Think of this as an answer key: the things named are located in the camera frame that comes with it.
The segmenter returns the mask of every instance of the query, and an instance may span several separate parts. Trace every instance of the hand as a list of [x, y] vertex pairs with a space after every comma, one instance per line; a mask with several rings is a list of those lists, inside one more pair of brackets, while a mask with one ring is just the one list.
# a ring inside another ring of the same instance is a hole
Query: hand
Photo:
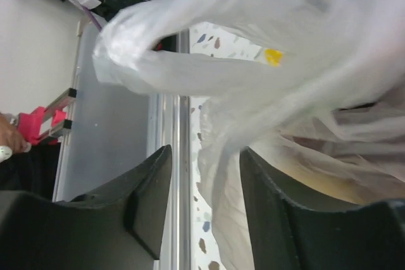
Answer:
[[27, 142], [17, 129], [0, 114], [0, 145], [9, 147], [14, 154], [22, 153], [27, 148]]

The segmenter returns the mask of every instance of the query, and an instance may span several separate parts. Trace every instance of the white plastic bag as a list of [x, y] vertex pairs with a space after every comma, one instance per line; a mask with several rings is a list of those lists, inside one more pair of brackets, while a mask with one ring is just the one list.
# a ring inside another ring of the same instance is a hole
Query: white plastic bag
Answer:
[[[210, 21], [284, 53], [280, 67], [154, 52], [160, 38]], [[123, 10], [94, 51], [100, 81], [138, 93], [208, 95], [201, 193], [228, 270], [253, 269], [238, 152], [250, 145], [298, 180], [336, 197], [405, 197], [405, 0], [156, 0]], [[335, 112], [383, 98], [371, 111]], [[396, 155], [396, 161], [390, 159]]]

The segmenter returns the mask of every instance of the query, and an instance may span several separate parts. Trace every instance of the yellow spot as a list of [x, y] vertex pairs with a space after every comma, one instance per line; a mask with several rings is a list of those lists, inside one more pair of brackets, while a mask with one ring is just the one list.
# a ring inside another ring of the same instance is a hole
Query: yellow spot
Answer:
[[265, 57], [270, 66], [279, 66], [280, 60], [283, 58], [283, 53], [278, 50], [265, 50]]

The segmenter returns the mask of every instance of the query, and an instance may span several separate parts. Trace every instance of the purple cable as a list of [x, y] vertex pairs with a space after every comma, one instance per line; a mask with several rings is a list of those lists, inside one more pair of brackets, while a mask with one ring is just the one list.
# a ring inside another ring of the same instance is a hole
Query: purple cable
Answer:
[[85, 6], [82, 6], [82, 9], [84, 11], [84, 13], [90, 18], [91, 22], [96, 26], [96, 28], [101, 31], [102, 26], [100, 25], [100, 23], [97, 21], [96, 17], [93, 16], [93, 14], [90, 12], [90, 10], [88, 8], [86, 8]]

